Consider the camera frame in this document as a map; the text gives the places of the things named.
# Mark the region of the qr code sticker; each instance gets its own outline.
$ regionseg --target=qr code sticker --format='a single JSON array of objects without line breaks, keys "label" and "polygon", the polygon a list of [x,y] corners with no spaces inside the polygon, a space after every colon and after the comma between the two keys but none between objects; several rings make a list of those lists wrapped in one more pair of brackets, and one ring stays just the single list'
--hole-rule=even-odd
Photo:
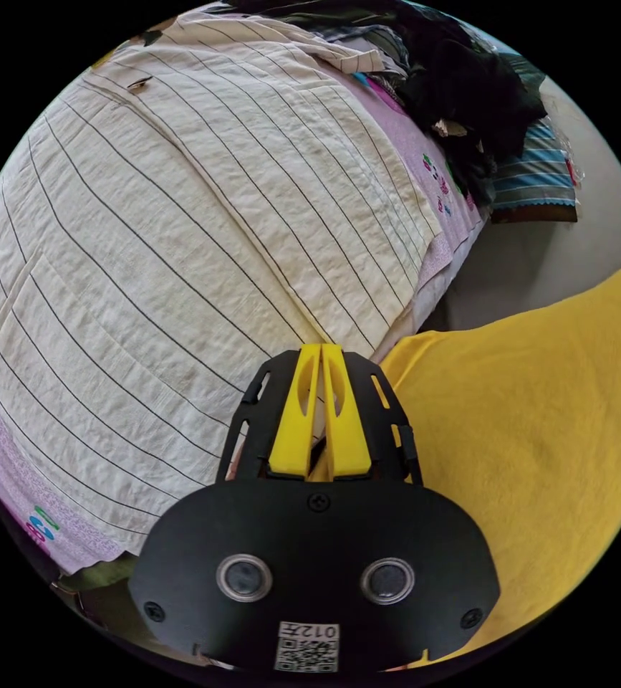
[{"label": "qr code sticker", "polygon": [[280,672],[312,674],[338,671],[339,626],[283,621],[279,626],[274,668]]}]

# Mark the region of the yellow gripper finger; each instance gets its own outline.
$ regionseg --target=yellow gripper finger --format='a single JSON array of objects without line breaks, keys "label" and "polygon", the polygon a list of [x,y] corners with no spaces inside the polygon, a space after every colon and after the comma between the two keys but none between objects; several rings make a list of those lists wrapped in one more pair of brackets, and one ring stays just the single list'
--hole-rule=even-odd
[{"label": "yellow gripper finger", "polygon": [[269,468],[275,474],[308,477],[321,355],[321,344],[301,347],[269,457]]},{"label": "yellow gripper finger", "polygon": [[340,346],[322,345],[322,368],[329,480],[366,475],[372,465],[370,451]]}]

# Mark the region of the striped cloth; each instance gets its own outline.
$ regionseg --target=striped cloth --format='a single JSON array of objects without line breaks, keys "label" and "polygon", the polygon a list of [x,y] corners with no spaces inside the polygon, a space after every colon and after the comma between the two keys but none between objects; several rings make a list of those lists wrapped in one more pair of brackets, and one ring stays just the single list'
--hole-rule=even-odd
[{"label": "striped cloth", "polygon": [[261,363],[371,356],[441,231],[316,58],[380,70],[279,21],[188,13],[73,82],[0,175],[1,417],[132,553],[212,483]]},{"label": "striped cloth", "polygon": [[575,206],[575,188],[566,157],[548,118],[531,125],[522,157],[509,158],[497,166],[494,209]]},{"label": "striped cloth", "polygon": [[[207,11],[208,14],[228,14],[236,12],[236,8],[226,2],[216,2],[205,5],[201,10]],[[312,33],[320,36],[329,43],[336,43],[353,38],[364,38],[391,57],[402,70],[407,72],[410,69],[408,49],[403,44],[401,36],[390,27],[379,24],[356,27],[348,22],[347,25],[343,27],[324,27],[322,23],[318,21],[317,15],[302,14],[299,12],[294,12],[292,19],[292,23],[294,24],[299,20],[303,20],[304,25],[307,26],[309,31],[312,31]]]}]

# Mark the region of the yellow towel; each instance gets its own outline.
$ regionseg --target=yellow towel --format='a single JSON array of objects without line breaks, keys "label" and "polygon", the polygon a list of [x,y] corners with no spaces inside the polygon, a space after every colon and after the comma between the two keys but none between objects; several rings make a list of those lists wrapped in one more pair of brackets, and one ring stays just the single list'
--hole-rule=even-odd
[{"label": "yellow towel", "polygon": [[499,602],[450,659],[560,602],[621,527],[621,270],[540,310],[404,339],[382,367],[425,485],[475,519],[499,573]]}]

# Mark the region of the blue striped fabric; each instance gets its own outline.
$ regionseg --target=blue striped fabric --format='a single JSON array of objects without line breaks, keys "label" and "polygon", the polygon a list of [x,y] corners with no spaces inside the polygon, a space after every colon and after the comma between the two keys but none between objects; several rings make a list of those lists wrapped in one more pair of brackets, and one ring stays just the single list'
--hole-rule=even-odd
[{"label": "blue striped fabric", "polygon": [[531,125],[522,157],[498,166],[494,210],[522,206],[575,206],[575,189],[561,144],[549,124]]}]

